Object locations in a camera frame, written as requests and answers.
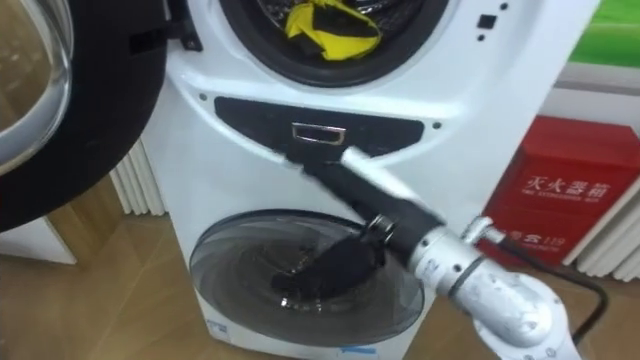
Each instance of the green wall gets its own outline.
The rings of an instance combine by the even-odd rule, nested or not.
[[[640,68],[640,0],[603,0],[569,61]]]

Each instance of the black control panel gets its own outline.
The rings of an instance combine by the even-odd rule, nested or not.
[[[354,113],[217,97],[218,118],[253,141],[280,153],[305,146],[336,157],[349,146],[380,156],[420,141],[424,124]]]

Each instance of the black cable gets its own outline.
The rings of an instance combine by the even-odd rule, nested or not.
[[[526,262],[527,264],[531,265],[531,267],[533,267],[538,271],[553,275],[557,278],[568,281],[572,284],[589,289],[598,295],[598,298],[599,298],[598,305],[591,312],[589,317],[587,317],[587,319],[578,327],[578,329],[576,329],[576,331],[571,336],[571,338],[573,339],[573,343],[576,344],[577,346],[580,343],[580,341],[582,341],[584,336],[596,325],[596,323],[600,320],[600,318],[602,318],[602,315],[604,315],[605,311],[607,311],[607,307],[609,306],[609,296],[604,291],[604,289],[602,289],[599,285],[595,284],[594,282],[584,278],[583,276],[579,276],[575,274],[566,274],[566,273],[557,271],[555,269],[552,269],[546,264],[543,264],[542,262],[538,261],[534,257],[530,256],[526,252],[526,250],[524,250],[522,247],[518,245],[518,243],[516,243],[515,241],[509,238],[505,237],[505,239],[498,244],[498,247],[503,251]]]

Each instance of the front-load washer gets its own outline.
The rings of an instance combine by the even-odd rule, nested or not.
[[[293,0],[14,2],[53,69],[34,110],[50,121],[26,111],[0,133],[0,230],[104,176],[153,109],[143,142],[211,335],[295,358],[401,358],[434,295],[397,264],[330,301],[272,290],[361,224],[282,154],[357,146],[461,231],[598,1],[348,2],[383,39],[343,62],[291,48]]]
[[[143,134],[205,321],[282,356],[400,359],[434,295],[397,264],[332,301],[272,290],[361,224],[282,154],[357,146],[462,231],[597,1],[422,1],[397,43],[344,64],[300,59],[260,3],[189,2],[203,51],[170,44]]]

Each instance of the white washing machine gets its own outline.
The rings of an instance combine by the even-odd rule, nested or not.
[[[188,3],[197,37],[169,44],[143,142],[211,335],[294,358],[402,358],[434,294],[392,261],[330,301],[273,290],[274,274],[360,226],[281,154],[358,146],[461,231],[598,1],[418,1],[392,38],[343,63],[301,58],[264,2]]]

